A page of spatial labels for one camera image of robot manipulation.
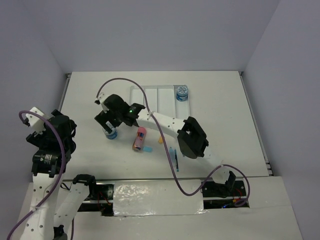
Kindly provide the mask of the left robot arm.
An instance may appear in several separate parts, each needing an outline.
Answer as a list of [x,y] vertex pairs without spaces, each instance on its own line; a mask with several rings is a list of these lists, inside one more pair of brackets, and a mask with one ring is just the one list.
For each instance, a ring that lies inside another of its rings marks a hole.
[[37,107],[19,112],[22,123],[34,131],[26,141],[37,147],[32,157],[32,197],[22,240],[72,240],[75,216],[85,199],[97,196],[93,175],[78,174],[67,189],[65,200],[57,205],[67,163],[76,150],[77,125],[68,116],[53,110],[48,116]]

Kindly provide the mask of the pink tube of markers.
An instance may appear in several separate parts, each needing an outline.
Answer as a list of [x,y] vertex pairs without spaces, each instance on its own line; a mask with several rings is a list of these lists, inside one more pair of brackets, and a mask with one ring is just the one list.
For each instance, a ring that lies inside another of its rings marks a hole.
[[132,150],[134,152],[140,152],[142,150],[146,133],[147,130],[144,127],[140,126],[137,129],[136,137],[132,145]]

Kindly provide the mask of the blue jar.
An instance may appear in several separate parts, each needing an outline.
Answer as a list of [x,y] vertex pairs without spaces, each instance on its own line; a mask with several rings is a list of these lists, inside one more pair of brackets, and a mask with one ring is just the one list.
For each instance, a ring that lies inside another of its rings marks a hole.
[[180,102],[188,100],[189,89],[186,85],[179,85],[176,89],[176,99]]
[[111,130],[111,133],[109,133],[107,130],[103,129],[104,135],[109,140],[114,140],[118,136],[118,131],[116,128],[113,128]]

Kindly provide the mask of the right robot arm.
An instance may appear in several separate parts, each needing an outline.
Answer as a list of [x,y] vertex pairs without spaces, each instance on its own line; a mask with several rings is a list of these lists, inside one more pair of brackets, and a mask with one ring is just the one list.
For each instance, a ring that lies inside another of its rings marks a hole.
[[116,94],[105,96],[101,93],[94,103],[102,107],[102,111],[94,119],[101,125],[109,140],[117,137],[117,127],[124,123],[129,127],[158,130],[162,139],[165,135],[171,136],[177,140],[180,152],[187,158],[211,157],[207,135],[191,116],[179,119],[151,111],[148,105],[129,105]]

